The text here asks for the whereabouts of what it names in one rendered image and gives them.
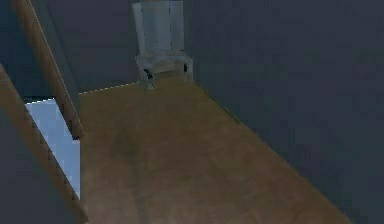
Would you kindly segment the pale grey wooden chair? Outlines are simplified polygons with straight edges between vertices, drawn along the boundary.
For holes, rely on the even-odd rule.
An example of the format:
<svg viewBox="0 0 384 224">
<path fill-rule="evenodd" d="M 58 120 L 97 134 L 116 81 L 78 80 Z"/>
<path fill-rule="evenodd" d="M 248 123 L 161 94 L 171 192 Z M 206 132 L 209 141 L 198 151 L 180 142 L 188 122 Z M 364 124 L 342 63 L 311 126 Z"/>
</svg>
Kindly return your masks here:
<svg viewBox="0 0 384 224">
<path fill-rule="evenodd" d="M 181 63 L 186 81 L 193 80 L 193 59 L 184 48 L 183 0 L 140 0 L 132 4 L 139 54 L 138 82 L 144 91 L 155 88 L 154 68 Z"/>
</svg>

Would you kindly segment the brown wooden door frame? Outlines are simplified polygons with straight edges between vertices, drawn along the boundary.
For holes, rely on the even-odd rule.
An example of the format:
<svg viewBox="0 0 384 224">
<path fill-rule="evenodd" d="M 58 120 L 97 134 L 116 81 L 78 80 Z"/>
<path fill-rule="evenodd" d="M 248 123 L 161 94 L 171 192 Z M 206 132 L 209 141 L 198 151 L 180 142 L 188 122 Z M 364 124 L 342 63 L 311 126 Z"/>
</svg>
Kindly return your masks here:
<svg viewBox="0 0 384 224">
<path fill-rule="evenodd" d="M 52 98 L 79 140 L 79 90 L 46 0 L 0 0 L 0 224 L 88 224 L 26 107 Z"/>
</svg>

